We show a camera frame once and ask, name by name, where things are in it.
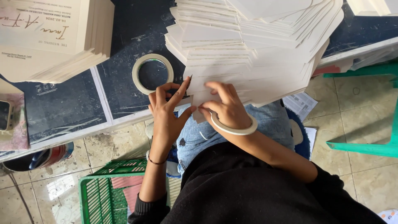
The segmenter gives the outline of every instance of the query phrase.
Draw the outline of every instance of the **stack of invitations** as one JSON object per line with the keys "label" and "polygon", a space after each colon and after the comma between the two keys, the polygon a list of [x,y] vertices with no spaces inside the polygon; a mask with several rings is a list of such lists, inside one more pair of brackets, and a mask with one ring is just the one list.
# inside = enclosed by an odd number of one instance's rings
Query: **stack of invitations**
{"label": "stack of invitations", "polygon": [[61,83],[110,57],[110,0],[0,0],[0,74]]}
{"label": "stack of invitations", "polygon": [[347,0],[356,16],[398,16],[397,0]]}
{"label": "stack of invitations", "polygon": [[[262,106],[304,91],[344,18],[343,0],[176,0],[166,47],[192,76],[192,105],[219,100],[203,84],[232,83]],[[203,116],[195,112],[200,123]]]}

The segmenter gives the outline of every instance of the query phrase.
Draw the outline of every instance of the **phone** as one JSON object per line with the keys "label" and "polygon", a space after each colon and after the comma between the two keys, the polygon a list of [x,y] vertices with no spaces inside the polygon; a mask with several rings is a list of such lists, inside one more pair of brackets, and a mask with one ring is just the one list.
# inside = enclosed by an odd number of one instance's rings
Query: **phone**
{"label": "phone", "polygon": [[0,131],[9,131],[14,118],[14,106],[6,101],[0,100]]}

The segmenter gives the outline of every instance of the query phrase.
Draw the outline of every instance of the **paint can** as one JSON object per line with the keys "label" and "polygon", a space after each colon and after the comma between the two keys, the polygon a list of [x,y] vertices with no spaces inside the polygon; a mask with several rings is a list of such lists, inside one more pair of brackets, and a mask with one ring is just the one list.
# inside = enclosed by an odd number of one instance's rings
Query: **paint can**
{"label": "paint can", "polygon": [[69,158],[73,152],[73,142],[31,153],[16,159],[3,162],[3,166],[11,171],[23,172],[51,166]]}

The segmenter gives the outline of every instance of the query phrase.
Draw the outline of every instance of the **bracelet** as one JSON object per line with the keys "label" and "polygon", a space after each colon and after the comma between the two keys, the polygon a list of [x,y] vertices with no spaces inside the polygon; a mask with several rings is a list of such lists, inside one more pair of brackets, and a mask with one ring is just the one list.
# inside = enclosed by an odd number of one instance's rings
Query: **bracelet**
{"label": "bracelet", "polygon": [[167,159],[166,159],[163,163],[155,163],[154,161],[152,161],[152,160],[149,158],[149,154],[148,154],[148,160],[149,160],[151,163],[155,164],[155,165],[162,165],[162,164],[164,164],[165,162],[167,162]]}
{"label": "bracelet", "polygon": [[211,113],[211,121],[213,122],[213,124],[226,133],[230,133],[230,134],[238,135],[238,136],[245,136],[245,135],[250,135],[257,130],[257,126],[258,126],[257,120],[251,114],[248,114],[248,116],[252,122],[252,125],[249,128],[234,129],[234,128],[230,128],[230,127],[227,127],[224,124],[222,124],[219,121],[216,112],[211,111],[210,113]]}

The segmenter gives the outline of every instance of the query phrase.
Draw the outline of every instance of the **hand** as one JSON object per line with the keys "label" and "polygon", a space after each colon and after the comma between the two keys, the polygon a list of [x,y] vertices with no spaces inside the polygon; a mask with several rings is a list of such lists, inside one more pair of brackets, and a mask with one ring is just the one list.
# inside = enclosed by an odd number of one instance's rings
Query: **hand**
{"label": "hand", "polygon": [[236,135],[228,134],[218,129],[211,121],[211,114],[206,109],[215,111],[218,114],[220,122],[225,126],[234,129],[249,128],[252,122],[236,93],[235,87],[232,84],[220,82],[207,82],[205,86],[213,89],[211,94],[219,94],[222,102],[214,100],[204,102],[199,106],[199,112],[205,116],[209,124],[211,124],[218,133],[224,136],[228,141],[234,142],[233,139]]}
{"label": "hand", "polygon": [[[188,118],[196,110],[196,106],[191,106],[179,118],[176,118],[173,113],[174,108],[183,98],[188,83],[189,77],[184,80],[181,86],[176,83],[166,83],[156,88],[156,92],[149,94],[150,105],[148,107],[154,118],[151,151],[152,149],[162,151],[161,153],[156,153],[156,158],[152,157],[151,153],[151,159],[155,162],[160,163],[165,160],[162,157],[164,154],[167,156]],[[178,89],[178,91],[171,97],[171,94],[166,91],[172,88]],[[166,97],[171,97],[171,99],[167,102]]]}

